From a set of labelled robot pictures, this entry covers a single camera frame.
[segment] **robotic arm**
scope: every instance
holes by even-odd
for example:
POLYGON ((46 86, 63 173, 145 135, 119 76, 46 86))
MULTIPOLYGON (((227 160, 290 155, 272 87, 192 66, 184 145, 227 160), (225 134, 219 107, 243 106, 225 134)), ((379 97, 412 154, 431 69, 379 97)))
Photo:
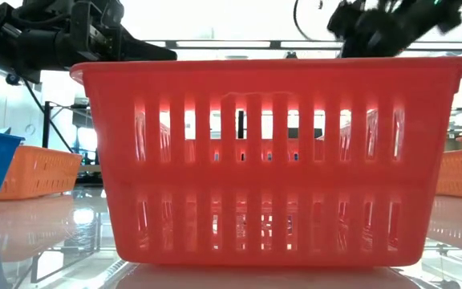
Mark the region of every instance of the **robotic arm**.
MULTIPOLYGON (((434 26, 447 33, 461 24, 462 0, 378 0, 370 10, 365 1, 343 0, 329 21, 343 41, 339 57, 396 56, 434 26)), ((176 52, 134 39, 123 16, 119 0, 24 0, 17 9, 3 3, 0 69, 38 83, 41 70, 87 61, 176 60, 176 52)))
POLYGON ((25 0, 0 5, 0 69, 32 83, 41 70, 87 61, 176 60, 176 52, 134 39, 119 0, 25 0))

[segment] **reflective white floor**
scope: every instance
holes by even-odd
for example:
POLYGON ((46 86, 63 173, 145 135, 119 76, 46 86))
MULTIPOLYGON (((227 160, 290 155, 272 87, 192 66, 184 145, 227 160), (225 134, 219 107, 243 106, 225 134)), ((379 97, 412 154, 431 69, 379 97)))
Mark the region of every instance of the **reflective white floor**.
POLYGON ((462 289, 462 199, 438 197, 421 260, 373 270, 158 267, 119 258, 105 192, 0 202, 0 288, 462 289))

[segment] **glossy table surface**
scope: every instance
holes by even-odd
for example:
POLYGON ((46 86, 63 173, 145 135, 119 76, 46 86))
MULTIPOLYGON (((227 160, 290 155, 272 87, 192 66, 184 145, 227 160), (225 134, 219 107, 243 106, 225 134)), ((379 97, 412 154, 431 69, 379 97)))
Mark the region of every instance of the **glossy table surface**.
POLYGON ((421 260, 370 270, 160 267, 123 261, 104 190, 0 202, 0 288, 462 288, 462 199, 437 197, 421 260))

